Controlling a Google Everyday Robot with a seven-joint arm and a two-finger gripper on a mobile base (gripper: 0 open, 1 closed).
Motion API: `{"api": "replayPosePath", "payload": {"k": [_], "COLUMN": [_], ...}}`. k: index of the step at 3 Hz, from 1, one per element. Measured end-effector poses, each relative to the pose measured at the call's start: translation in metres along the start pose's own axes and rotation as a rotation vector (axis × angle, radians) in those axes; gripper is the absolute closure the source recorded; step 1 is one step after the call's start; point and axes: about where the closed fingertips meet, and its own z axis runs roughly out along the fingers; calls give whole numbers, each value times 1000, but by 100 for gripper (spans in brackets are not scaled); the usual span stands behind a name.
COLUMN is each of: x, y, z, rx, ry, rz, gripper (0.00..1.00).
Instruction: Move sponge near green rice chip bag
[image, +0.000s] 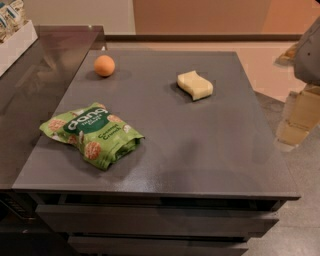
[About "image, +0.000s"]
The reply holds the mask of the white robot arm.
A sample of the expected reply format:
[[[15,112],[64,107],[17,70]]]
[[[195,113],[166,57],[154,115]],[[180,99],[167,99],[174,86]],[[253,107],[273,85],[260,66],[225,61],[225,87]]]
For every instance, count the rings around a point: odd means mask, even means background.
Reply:
[[[276,62],[292,65],[294,76],[306,84],[302,91],[287,96],[276,131],[275,145],[289,152],[320,123],[320,17]]]

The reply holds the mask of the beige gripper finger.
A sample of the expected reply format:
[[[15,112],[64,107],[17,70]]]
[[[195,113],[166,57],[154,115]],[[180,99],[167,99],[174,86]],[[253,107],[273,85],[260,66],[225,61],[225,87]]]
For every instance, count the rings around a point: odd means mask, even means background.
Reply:
[[[307,84],[299,93],[291,91],[276,131],[278,147],[297,147],[320,123],[320,87]]]

